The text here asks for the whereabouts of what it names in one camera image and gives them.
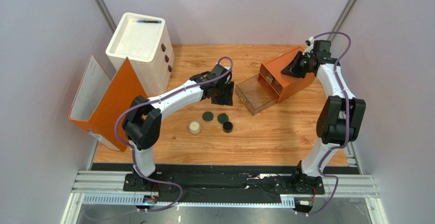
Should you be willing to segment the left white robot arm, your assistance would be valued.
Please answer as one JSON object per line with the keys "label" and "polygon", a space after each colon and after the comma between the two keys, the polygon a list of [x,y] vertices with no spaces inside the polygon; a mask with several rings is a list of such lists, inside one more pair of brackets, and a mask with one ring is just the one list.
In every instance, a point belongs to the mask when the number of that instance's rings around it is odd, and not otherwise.
{"label": "left white robot arm", "polygon": [[139,178],[156,184],[150,175],[155,171],[153,146],[160,136],[162,122],[171,114],[204,99],[229,101],[232,97],[232,66],[217,63],[211,71],[196,74],[181,86],[162,95],[137,96],[130,108],[115,122],[116,138],[132,151],[133,169]]}

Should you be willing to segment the frosted cream jar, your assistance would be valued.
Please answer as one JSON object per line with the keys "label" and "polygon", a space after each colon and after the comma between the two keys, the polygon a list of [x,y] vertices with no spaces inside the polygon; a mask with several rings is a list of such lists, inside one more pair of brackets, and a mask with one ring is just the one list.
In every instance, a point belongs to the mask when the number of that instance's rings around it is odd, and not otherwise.
{"label": "frosted cream jar", "polygon": [[198,135],[202,130],[202,125],[199,121],[193,120],[188,124],[188,130],[192,135]]}

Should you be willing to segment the clear drawer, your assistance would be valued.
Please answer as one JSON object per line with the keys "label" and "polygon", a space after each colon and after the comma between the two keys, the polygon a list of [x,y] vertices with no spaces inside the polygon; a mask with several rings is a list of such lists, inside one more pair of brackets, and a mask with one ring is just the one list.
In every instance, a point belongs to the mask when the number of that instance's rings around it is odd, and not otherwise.
{"label": "clear drawer", "polygon": [[279,97],[261,74],[237,84],[235,92],[253,116],[276,104]]}

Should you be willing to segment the black round jar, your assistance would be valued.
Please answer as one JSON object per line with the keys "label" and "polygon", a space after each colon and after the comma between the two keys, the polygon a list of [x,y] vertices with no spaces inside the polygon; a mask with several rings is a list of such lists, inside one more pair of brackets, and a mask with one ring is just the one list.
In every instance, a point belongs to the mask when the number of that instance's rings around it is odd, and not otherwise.
{"label": "black round jar", "polygon": [[231,133],[233,131],[233,123],[226,121],[223,123],[223,131],[225,133]]}

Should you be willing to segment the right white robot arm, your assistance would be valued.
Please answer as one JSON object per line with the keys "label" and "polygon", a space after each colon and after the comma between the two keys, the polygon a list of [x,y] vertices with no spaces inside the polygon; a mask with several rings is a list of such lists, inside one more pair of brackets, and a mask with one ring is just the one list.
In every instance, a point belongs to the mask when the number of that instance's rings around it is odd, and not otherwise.
{"label": "right white robot arm", "polygon": [[331,42],[311,37],[306,44],[307,49],[299,51],[281,72],[302,79],[313,73],[327,100],[317,121],[318,139],[292,174],[291,187],[296,193],[314,192],[319,187],[324,167],[332,156],[356,140],[366,109],[365,101],[357,99],[347,87],[338,59],[331,56]]}

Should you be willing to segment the orange drawer box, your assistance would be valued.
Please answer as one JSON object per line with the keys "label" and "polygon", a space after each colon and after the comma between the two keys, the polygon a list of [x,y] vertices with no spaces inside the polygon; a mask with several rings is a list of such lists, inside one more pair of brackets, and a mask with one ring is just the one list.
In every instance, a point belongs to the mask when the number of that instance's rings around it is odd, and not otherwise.
{"label": "orange drawer box", "polygon": [[308,87],[315,80],[313,73],[308,73],[304,78],[294,78],[281,73],[293,61],[298,52],[304,50],[305,47],[295,45],[293,48],[261,63],[257,80],[266,93],[277,103]]}

